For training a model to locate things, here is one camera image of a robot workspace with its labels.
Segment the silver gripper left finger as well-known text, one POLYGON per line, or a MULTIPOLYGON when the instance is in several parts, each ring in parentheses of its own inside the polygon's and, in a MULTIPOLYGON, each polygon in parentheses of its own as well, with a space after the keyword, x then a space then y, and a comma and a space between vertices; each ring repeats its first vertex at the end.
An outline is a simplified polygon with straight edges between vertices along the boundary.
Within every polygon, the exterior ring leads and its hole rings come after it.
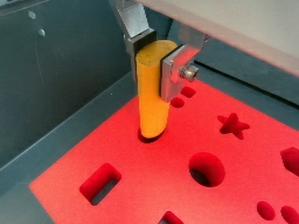
POLYGON ((137 54, 157 41, 157 31, 150 27, 145 6, 135 0, 109 0, 117 21, 125 33, 126 51, 131 57, 133 76, 137 80, 137 54))

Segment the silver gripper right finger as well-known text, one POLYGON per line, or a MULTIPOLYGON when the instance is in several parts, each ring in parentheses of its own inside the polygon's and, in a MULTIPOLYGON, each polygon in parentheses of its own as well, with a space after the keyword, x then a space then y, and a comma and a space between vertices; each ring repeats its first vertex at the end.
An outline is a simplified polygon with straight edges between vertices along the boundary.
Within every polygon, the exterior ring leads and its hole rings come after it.
POLYGON ((179 40, 182 45, 163 58, 161 96, 166 102, 182 92, 187 81, 195 81, 199 68, 193 62, 209 43, 210 35, 181 24, 179 40))

